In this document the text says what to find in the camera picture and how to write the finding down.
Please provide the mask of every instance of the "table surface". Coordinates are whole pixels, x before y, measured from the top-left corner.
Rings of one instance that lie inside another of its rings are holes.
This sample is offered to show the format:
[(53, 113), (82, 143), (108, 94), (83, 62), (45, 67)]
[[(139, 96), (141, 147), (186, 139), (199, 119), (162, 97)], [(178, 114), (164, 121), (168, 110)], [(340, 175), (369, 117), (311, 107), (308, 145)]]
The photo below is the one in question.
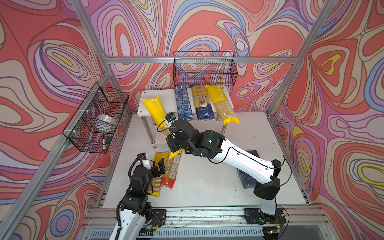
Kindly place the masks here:
[[(233, 107), (231, 97), (229, 96), (227, 88), (225, 86), (222, 86), (222, 89), (223, 89), (224, 94), (227, 97), (229, 103)], [(188, 92), (189, 103), (191, 104), (192, 113), (196, 113), (195, 103), (193, 101), (192, 89), (187, 88), (187, 92)], [(155, 97), (160, 97), (166, 113), (177, 114), (176, 95), (175, 95), (174, 89), (145, 90), (145, 91), (141, 92), (141, 97), (140, 97), (140, 101), (139, 101), (139, 108), (137, 110), (137, 114), (139, 117), (151, 116), (147, 107), (144, 105), (144, 103), (141, 101), (141, 99), (149, 99), (149, 98), (155, 98)], [(211, 96), (209, 96), (209, 101), (211, 102), (213, 112), (214, 113), (217, 112), (215, 105), (212, 104)]]
[[(283, 152), (264, 112), (236, 113), (240, 124), (229, 124), (225, 137), (242, 149), (257, 150), (264, 160), (283, 161)], [(200, 132), (221, 130), (221, 122), (190, 122)], [(169, 151), (166, 144), (153, 149), (148, 135), (137, 114), (132, 117), (121, 153), (114, 170), (104, 202), (104, 208), (116, 208), (129, 185), (128, 169), (138, 153), (146, 152), (153, 159), (155, 151)], [(287, 181), (290, 167), (285, 163), (278, 176), (281, 183)], [(153, 207), (207, 207), (260, 205), (260, 199), (253, 194), (253, 188), (244, 189), (235, 167), (226, 164), (212, 164), (207, 159), (191, 154), (182, 154), (173, 189), (161, 188), (160, 197), (148, 196)], [(305, 199), (295, 178), (281, 187), (276, 195), (277, 204), (305, 204)]]

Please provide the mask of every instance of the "black wire basket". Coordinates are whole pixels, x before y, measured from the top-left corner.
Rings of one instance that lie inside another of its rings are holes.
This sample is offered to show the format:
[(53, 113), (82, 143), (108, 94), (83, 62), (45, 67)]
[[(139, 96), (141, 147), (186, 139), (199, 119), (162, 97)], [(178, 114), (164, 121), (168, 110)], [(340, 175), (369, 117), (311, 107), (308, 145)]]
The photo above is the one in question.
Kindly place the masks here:
[(175, 51), (174, 84), (234, 86), (237, 68), (233, 51)]
[(128, 98), (118, 89), (99, 87), (80, 120), (64, 135), (80, 152), (107, 153)]

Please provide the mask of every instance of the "swirl pattern wallpaper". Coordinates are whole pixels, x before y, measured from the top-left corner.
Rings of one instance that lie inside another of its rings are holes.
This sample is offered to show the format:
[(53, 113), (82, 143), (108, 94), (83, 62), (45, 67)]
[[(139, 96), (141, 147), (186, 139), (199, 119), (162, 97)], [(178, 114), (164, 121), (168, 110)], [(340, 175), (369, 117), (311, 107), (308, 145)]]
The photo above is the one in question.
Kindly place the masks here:
[(340, 239), (384, 239), (384, 4), (339, 1), (273, 114)]
[[(296, 56), (323, 0), (81, 0), (106, 56), (233, 50)], [(383, 239), (384, 3), (339, 0), (273, 120), (340, 239)], [(110, 65), (129, 108), (173, 88), (173, 64)], [(238, 63), (235, 109), (268, 109), (290, 64)], [(0, 0), (0, 221), (104, 70), (71, 0)], [(107, 154), (70, 145), (14, 240), (79, 237), (128, 118)]]
[[(126, 1), (86, 3), (107, 56), (173, 56), (174, 51), (225, 51), (236, 56), (296, 56), (322, 1)], [(173, 64), (111, 65), (137, 111), (143, 90), (173, 88)], [(229, 87), (235, 109), (265, 111), (288, 64), (238, 64)]]
[[(0, 1), (0, 221), (103, 73), (70, 1)], [(108, 154), (68, 147), (12, 239), (75, 238), (126, 121)]]

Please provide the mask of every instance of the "aluminum frame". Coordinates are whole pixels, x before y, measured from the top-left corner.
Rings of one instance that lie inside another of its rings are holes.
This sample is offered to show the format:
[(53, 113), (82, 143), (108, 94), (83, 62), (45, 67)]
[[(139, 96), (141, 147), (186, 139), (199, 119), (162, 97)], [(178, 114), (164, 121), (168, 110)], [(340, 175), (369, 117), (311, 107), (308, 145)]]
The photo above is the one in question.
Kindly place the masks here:
[[(290, 84), (290, 82), (293, 79), (293, 76), (295, 72), (298, 70), (299, 64), (304, 59), (304, 56), (306, 55), (307, 51), (309, 50), (310, 45), (313, 43), (313, 40), (315, 39), (318, 31), (322, 27), (322, 25), (325, 22), (325, 19), (328, 17), (330, 11), (332, 10), (334, 4), (338, 0), (327, 0), (322, 9), (319, 12), (318, 17), (315, 20), (314, 25), (310, 29), (308, 36), (306, 37), (303, 45), (301, 46), (298, 55), (296, 57), (235, 57), (235, 63), (291, 63), (293, 66), (290, 67), (290, 71), (287, 72), (286, 78), (283, 80), (283, 83), (277, 90), (272, 103), (270, 104), (268, 108), (268, 112), (270, 112), (270, 109), (274, 109), (274, 107), (278, 104), (278, 100), (280, 99), (281, 95), (284, 94), (284, 91)], [(89, 19), (89, 16), (82, 5), (81, 0), (72, 0), (73, 7), (75, 9), (76, 14), (78, 15), (81, 24), (84, 27), (84, 30), (88, 37), (90, 38), (91, 44), (95, 47), (96, 54), (99, 58), (99, 61), (101, 62), (105, 73), (103, 74), (102, 78), (99, 80), (99, 84), (101, 86), (105, 86), (108, 80), (111, 80), (112, 86), (114, 86), (117, 89), (120, 89), (120, 85), (117, 82), (116, 77), (113, 75), (110, 75), (112, 73), (111, 68), (109, 64), (111, 63), (172, 63), (173, 57), (106, 57), (105, 52), (103, 51), (100, 42), (96, 36), (96, 33), (92, 27), (91, 21)], [(84, 101), (84, 103), (87, 103), (88, 99), (92, 99), (92, 96), (89, 96), (87, 100)], [(78, 112), (75, 114), (75, 117), (73, 118), (73, 121), (80, 117), (81, 114)], [(32, 179), (28, 182), (27, 186), (24, 188), (23, 192), (20, 194), (16, 202), (12, 205), (11, 209), (8, 211), (8, 213), (3, 218), (2, 222), (0, 223), (0, 239), (6, 240), (11, 239), (14, 231), (20, 224), (21, 220), (27, 213), (29, 207), (31, 206), (32, 202), (34, 201), (37, 194), (40, 192), (42, 186), (45, 184), (47, 178), (51, 174), (52, 170), (54, 169), (55, 165), (57, 164), (58, 160), (61, 158), (62, 154), (64, 153), (65, 149), (68, 147), (69, 141), (64, 137), (61, 136), (60, 139), (56, 142), (52, 150), (49, 152), (47, 157), (44, 159), (41, 166), (38, 168), (36, 173), (33, 175)], [(308, 205), (301, 205), (297, 206), (299, 208), (306, 208)]]
[[(112, 72), (109, 64), (106, 61), (105, 52), (100, 45), (99, 38), (97, 38), (96, 32), (93, 29), (93, 26), (91, 23), (91, 19), (89, 18), (88, 13), (87, 13), (83, 3), (81, 2), (81, 0), (72, 0), (72, 6), (73, 6), (77, 16), (79, 17), (80, 23), (84, 27), (85, 34), (90, 39), (90, 41), (91, 41), (91, 43), (95, 49), (96, 55), (99, 58), (99, 61), (101, 62), (104, 70), (107, 72)], [(113, 77), (111, 78), (111, 85), (114, 88), (121, 90), (120, 85), (119, 85), (114, 74), (113, 74)]]
[[(329, 225), (331, 224), (320, 206), (310, 205), (282, 205), (290, 215), (289, 225)], [(233, 207), (165, 207), (153, 209), (166, 209), (166, 224), (164, 228), (182, 227), (230, 227), (255, 226), (247, 224), (244, 208), (253, 206)], [(116, 224), (115, 208), (90, 209), (85, 217), (85, 228), (114, 228)]]
[[(205, 58), (222, 58), (222, 57), (205, 57)], [(297, 57), (233, 57), (235, 63), (296, 63)], [(130, 56), (107, 56), (105, 60), (109, 64), (113, 63), (173, 63), (172, 56), (145, 56), (145, 57), (130, 57)]]
[(311, 45), (314, 42), (315, 38), (317, 37), (319, 31), (323, 27), (327, 17), (329, 16), (333, 7), (335, 6), (336, 2), (338, 2), (338, 1), (339, 0), (326, 0), (325, 1), (323, 7), (320, 9), (319, 15), (315, 19), (311, 29), (308, 32), (307, 37), (304, 39), (304, 42), (301, 45), (301, 48), (297, 54), (296, 64), (293, 64), (289, 68), (285, 78), (283, 79), (283, 82), (280, 84), (280, 87), (277, 89), (277, 91), (276, 91), (276, 93), (272, 99), (272, 102), (267, 109), (268, 113), (270, 113), (271, 110), (274, 110), (277, 107), (277, 105), (279, 104), (279, 99), (285, 93), (289, 84), (293, 81), (296, 72), (299, 70), (301, 62), (304, 60), (304, 57), (307, 54), (309, 48), (311, 47)]
[[(110, 77), (111, 74), (109, 72), (105, 72), (99, 80), (99, 85), (105, 86)], [(93, 89), (80, 106), (79, 111), (76, 111), (71, 122), (67, 125), (64, 131), (70, 131), (73, 129), (74, 125), (80, 120), (80, 117), (83, 114), (81, 110), (85, 110), (87, 108), (98, 88), (99, 86), (97, 84), (93, 86)], [(51, 151), (48, 153), (47, 157), (44, 159), (31, 180), (23, 189), (20, 196), (12, 205), (11, 209), (4, 216), (2, 222), (0, 223), (0, 239), (5, 240), (12, 238), (13, 233), (23, 220), (31, 204), (39, 194), (69, 144), (70, 141), (63, 134), (61, 134)]]
[(124, 132), (123, 132), (122, 137), (120, 139), (120, 142), (118, 144), (117, 151), (113, 155), (113, 158), (112, 158), (111, 163), (109, 165), (107, 176), (105, 178), (103, 186), (101, 187), (99, 197), (96, 201), (96, 208), (100, 207), (101, 201), (103, 200), (104, 192), (106, 192), (108, 190), (109, 184), (111, 183), (112, 176), (113, 176), (114, 170), (116, 168), (116, 164), (117, 164), (119, 156), (120, 156), (121, 148), (122, 148), (124, 141), (125, 141), (125, 136), (127, 135), (129, 125), (131, 124), (132, 114), (129, 111), (128, 107), (126, 107), (125, 109), (128, 111), (128, 112), (126, 112), (126, 114), (128, 115), (129, 119), (128, 119), (127, 124), (125, 125)]
[(307, 203), (309, 205), (313, 205), (313, 203), (311, 201), (311, 198), (309, 197), (307, 191), (304, 188), (304, 184), (301, 181), (299, 174), (296, 172), (296, 168), (293, 166), (293, 161), (292, 161), (290, 155), (287, 153), (287, 151), (285, 149), (285, 146), (283, 144), (283, 140), (281, 139), (281, 137), (277, 133), (276, 125), (273, 123), (272, 118), (271, 118), (271, 116), (268, 113), (265, 113), (265, 115), (266, 115), (266, 117), (268, 119), (269, 124), (271, 125), (271, 128), (273, 130), (273, 133), (275, 134), (275, 137), (277, 138), (277, 141), (279, 142), (280, 148), (283, 151), (283, 154), (284, 154), (284, 156), (286, 158), (286, 161), (289, 164), (289, 167), (291, 168), (292, 175), (295, 178), (297, 185), (301, 189), (301, 192), (304, 194), (304, 197), (305, 197)]

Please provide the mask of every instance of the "shelf leg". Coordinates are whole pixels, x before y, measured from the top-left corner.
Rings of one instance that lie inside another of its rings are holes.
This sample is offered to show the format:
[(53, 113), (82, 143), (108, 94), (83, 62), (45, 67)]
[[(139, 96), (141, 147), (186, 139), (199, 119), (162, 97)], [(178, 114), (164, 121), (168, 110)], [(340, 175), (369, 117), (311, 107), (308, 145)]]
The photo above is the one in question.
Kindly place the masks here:
[(222, 129), (221, 129), (221, 135), (224, 135), (224, 133), (225, 133), (225, 129), (227, 128), (227, 126), (226, 125), (223, 125), (223, 127), (222, 127)]
[(149, 128), (148, 121), (146, 117), (140, 117), (141, 121), (144, 124), (145, 130), (147, 130), (149, 140), (151, 141), (151, 144), (155, 144), (155, 140), (153, 139), (153, 135), (151, 133), (151, 129)]

